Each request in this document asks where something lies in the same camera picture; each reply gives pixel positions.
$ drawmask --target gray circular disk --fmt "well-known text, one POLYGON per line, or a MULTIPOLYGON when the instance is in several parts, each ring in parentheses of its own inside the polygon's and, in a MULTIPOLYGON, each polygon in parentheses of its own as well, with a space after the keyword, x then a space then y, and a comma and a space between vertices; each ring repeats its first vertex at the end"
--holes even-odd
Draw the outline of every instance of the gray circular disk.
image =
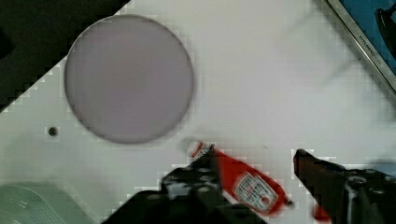
POLYGON ((168 29, 140 16, 114 16, 76 40, 64 87, 87 129, 134 144, 159 138, 182 120, 194 77, 187 51, 168 29))

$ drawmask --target blue tray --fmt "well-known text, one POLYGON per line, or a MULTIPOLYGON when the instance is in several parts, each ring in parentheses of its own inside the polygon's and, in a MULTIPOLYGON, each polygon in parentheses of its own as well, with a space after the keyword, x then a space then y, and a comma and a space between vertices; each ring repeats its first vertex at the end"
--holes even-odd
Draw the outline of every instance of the blue tray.
MULTIPOLYGON (((377 9, 389 9, 396 0, 340 0, 340 3, 374 45, 393 74, 396 74, 396 60, 385 45, 375 19, 377 9)), ((396 13, 393 14, 392 19, 396 21, 396 13)))

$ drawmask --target small hole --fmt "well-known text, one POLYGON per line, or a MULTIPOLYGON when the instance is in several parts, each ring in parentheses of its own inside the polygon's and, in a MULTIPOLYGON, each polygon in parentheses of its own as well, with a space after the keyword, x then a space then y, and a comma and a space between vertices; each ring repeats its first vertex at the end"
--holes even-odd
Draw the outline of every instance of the small hole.
POLYGON ((49 128, 49 135, 55 137, 56 135, 58 135, 58 129, 55 127, 49 128))
POLYGON ((245 218, 245 217, 248 216, 248 214, 239 212, 239 213, 235 214, 235 216, 238 217, 238 218, 245 218))

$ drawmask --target red ketchup packet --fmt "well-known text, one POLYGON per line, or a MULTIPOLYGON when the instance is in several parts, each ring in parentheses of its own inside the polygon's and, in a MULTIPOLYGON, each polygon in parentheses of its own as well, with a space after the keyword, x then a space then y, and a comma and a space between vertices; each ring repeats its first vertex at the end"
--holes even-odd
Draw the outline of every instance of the red ketchup packet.
MULTIPOLYGON (((188 153, 197 160, 209 149, 209 144, 194 142, 188 148, 188 153)), ((215 151, 218 155, 222 187, 238 202, 265 216, 274 215, 283 205, 291 203, 275 180, 218 149, 215 151)))
POLYGON ((314 219, 320 222, 330 222, 332 219, 327 215, 326 211, 320 206, 317 205, 314 208, 314 219))

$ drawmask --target dark background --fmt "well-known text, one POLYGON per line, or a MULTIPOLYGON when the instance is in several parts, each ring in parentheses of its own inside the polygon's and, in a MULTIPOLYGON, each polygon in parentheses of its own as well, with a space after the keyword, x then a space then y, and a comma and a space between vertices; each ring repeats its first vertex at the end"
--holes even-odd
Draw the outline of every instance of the dark background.
POLYGON ((129 0, 0 0, 0 111, 129 0))

